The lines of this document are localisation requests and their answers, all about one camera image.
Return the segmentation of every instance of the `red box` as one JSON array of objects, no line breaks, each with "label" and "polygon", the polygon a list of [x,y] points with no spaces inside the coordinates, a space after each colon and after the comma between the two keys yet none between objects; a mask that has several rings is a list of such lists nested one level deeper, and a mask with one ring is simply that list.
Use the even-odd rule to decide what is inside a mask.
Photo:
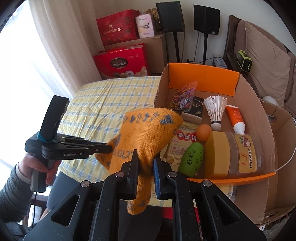
[{"label": "red box", "polygon": [[136,17],[137,10],[125,10],[96,20],[103,45],[139,39]]},{"label": "red box", "polygon": [[145,44],[102,51],[94,61],[103,79],[150,75]]}]

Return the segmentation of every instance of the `tube of cream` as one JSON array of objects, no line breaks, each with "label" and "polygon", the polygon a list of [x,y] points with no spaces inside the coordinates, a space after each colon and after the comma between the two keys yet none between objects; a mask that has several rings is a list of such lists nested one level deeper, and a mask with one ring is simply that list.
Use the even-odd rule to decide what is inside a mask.
[{"label": "tube of cream", "polygon": [[233,130],[237,134],[244,135],[244,131],[246,130],[246,126],[244,124],[244,120],[242,118],[239,109],[233,105],[226,105],[225,107],[227,114],[230,118],[231,124],[233,125]]}]

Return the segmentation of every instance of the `metal screw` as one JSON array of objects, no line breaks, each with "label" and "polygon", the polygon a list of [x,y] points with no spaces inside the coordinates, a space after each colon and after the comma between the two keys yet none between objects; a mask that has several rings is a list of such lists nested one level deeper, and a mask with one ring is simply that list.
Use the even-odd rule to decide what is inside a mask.
[{"label": "metal screw", "polygon": [[84,180],[80,183],[80,186],[82,186],[83,188],[86,188],[89,186],[89,184],[90,184],[90,181]]},{"label": "metal screw", "polygon": [[177,173],[176,172],[169,172],[168,173],[168,176],[169,177],[176,177],[177,176]]},{"label": "metal screw", "polygon": [[212,182],[209,180],[205,180],[205,181],[203,181],[203,185],[206,187],[210,187],[212,185]]},{"label": "metal screw", "polygon": [[124,177],[124,172],[117,172],[115,174],[116,177]]}]

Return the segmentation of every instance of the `yellow checkered tablecloth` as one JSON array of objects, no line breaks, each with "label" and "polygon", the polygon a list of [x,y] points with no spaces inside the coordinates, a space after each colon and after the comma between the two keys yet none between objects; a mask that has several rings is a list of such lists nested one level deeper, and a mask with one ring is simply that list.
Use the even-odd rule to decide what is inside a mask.
[{"label": "yellow checkered tablecloth", "polygon": [[[126,112],[154,107],[159,81],[160,77],[134,77],[82,86],[70,102],[58,132],[108,142],[119,132]],[[64,160],[59,169],[78,182],[95,183],[109,175],[94,155],[88,159]],[[152,187],[149,205],[171,207],[171,200],[158,200]]]}]

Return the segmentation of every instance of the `yellow plastic packet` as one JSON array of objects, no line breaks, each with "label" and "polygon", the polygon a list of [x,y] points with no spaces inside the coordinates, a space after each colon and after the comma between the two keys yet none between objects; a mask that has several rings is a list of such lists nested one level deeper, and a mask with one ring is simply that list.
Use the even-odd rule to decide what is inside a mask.
[{"label": "yellow plastic packet", "polygon": [[197,127],[197,124],[183,122],[175,136],[161,150],[161,160],[168,162],[173,171],[178,171],[184,152],[193,142],[196,142]]}]

